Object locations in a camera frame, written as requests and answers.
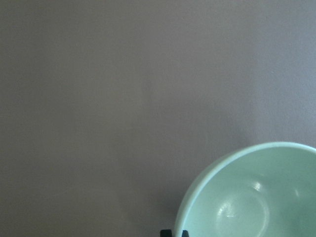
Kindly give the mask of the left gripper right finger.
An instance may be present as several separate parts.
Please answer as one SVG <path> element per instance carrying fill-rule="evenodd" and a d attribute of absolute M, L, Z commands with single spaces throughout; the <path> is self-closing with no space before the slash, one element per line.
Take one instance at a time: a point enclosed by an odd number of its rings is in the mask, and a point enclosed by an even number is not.
<path fill-rule="evenodd" d="M 181 237 L 189 237 L 188 231 L 187 230 L 183 230 Z"/>

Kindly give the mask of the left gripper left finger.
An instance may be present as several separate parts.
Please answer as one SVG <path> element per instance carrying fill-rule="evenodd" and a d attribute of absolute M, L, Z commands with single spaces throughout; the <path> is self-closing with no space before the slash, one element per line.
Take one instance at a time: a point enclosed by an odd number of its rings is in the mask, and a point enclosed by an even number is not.
<path fill-rule="evenodd" d="M 160 237 L 172 237 L 172 230 L 171 229 L 160 230 L 159 236 Z"/>

